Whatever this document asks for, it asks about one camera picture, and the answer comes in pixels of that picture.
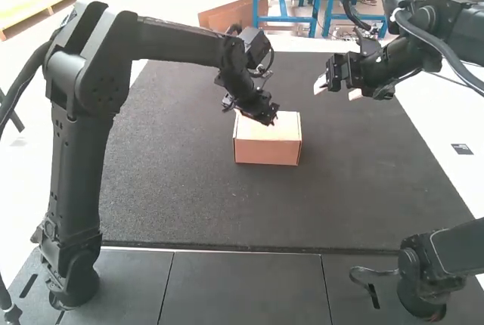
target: wooden pallet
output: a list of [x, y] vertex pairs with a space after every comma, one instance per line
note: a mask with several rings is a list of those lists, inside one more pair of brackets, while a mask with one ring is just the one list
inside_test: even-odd
[[6, 29], [42, 12], [52, 15], [54, 5], [62, 1], [64, 0], [0, 0], [0, 41], [6, 40]]

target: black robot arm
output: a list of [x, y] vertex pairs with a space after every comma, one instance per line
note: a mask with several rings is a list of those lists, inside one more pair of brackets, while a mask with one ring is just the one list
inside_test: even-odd
[[[395, 85], [420, 71], [442, 69], [442, 56], [458, 77], [484, 95], [484, 82], [472, 75], [462, 60], [484, 66], [484, 0], [384, 0], [389, 32], [399, 34], [382, 47], [359, 34], [360, 52], [335, 54], [327, 63], [326, 82], [319, 88], [339, 91], [342, 81], [359, 96], [393, 98]], [[349, 8], [346, 13], [361, 29]]]
[[215, 83], [227, 91], [225, 109], [238, 108], [264, 125], [272, 123], [278, 105], [252, 80], [266, 72], [259, 66], [263, 58], [274, 54], [262, 30], [246, 28], [232, 36], [79, 0], [52, 40], [43, 65], [54, 124], [51, 190], [37, 240], [51, 304], [69, 309], [87, 302], [98, 288], [93, 264], [102, 238], [104, 152], [113, 119], [128, 97], [133, 60], [216, 67]]
[[[384, 0], [389, 32], [399, 34], [381, 47], [360, 30], [360, 52], [335, 54], [326, 63], [325, 82], [315, 92], [339, 91], [344, 81], [350, 98], [393, 98], [395, 85], [420, 71], [439, 72], [442, 56], [463, 83], [484, 96], [484, 82], [471, 74], [462, 60], [484, 66], [484, 0]], [[350, 19], [371, 29], [343, 2]], [[470, 275], [484, 273], [484, 219], [418, 234], [402, 241], [399, 269], [379, 275], [400, 274], [397, 293], [414, 316], [428, 321], [445, 316], [451, 292], [464, 288]], [[365, 268], [353, 268], [350, 278]]]
[[416, 317], [441, 320], [450, 294], [463, 289], [468, 276], [484, 273], [483, 237], [481, 218], [404, 239], [397, 289], [403, 306]]

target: black mat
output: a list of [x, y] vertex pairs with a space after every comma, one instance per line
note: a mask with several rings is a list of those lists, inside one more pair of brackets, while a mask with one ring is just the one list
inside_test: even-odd
[[321, 257], [177, 252], [160, 325], [331, 325]]
[[[374, 307], [365, 289], [349, 280], [348, 270], [363, 266], [377, 270], [397, 268], [397, 258], [361, 255], [323, 255], [324, 278], [333, 325], [389, 325], [425, 324], [411, 316], [399, 301], [396, 285], [399, 277], [359, 276], [374, 285], [379, 309]], [[484, 292], [475, 277], [467, 280], [466, 287], [451, 294], [447, 303], [447, 314], [438, 322], [441, 325], [481, 325], [484, 319]]]
[[266, 88], [302, 117], [299, 167], [234, 164], [216, 70], [150, 62], [116, 118], [104, 239], [238, 249], [396, 249], [471, 219], [397, 100], [314, 97], [329, 54], [277, 53]]

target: cardboard box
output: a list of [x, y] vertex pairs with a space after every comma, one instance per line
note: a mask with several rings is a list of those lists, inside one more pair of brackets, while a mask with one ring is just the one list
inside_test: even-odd
[[[202, 28], [224, 33], [230, 25], [239, 23], [242, 29], [252, 26], [253, 0], [237, 0], [198, 14], [198, 23]], [[259, 15], [266, 16], [269, 1], [259, 0]]]
[[236, 163], [297, 166], [302, 142], [298, 112], [279, 111], [274, 125], [270, 126], [237, 113], [234, 125]]

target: black panel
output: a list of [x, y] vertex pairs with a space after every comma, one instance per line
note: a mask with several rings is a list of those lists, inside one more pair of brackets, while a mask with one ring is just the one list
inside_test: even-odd
[[[61, 313], [48, 303], [36, 249], [10, 287], [23, 311], [22, 325], [156, 325], [172, 263], [172, 252], [102, 250], [95, 268], [101, 278], [98, 294], [86, 305]], [[25, 299], [19, 299], [32, 275], [38, 274]]]
[[177, 252], [160, 325], [330, 325], [319, 255]]
[[[324, 273], [333, 325], [418, 325], [422, 320], [412, 317], [396, 295], [397, 276], [359, 277], [373, 283], [380, 309], [374, 308], [371, 297], [349, 280], [349, 269], [363, 266], [376, 270], [396, 268], [396, 258], [353, 255], [324, 255]], [[475, 277], [467, 287], [454, 292], [448, 303], [447, 315], [441, 325], [482, 325], [484, 321], [484, 292]]]
[[298, 167], [235, 164], [234, 114], [221, 113], [216, 70], [148, 63], [110, 135], [104, 239], [398, 249], [402, 238], [470, 220], [397, 100], [350, 103], [344, 90], [313, 95], [328, 58], [277, 52], [265, 86], [282, 110], [301, 112]]

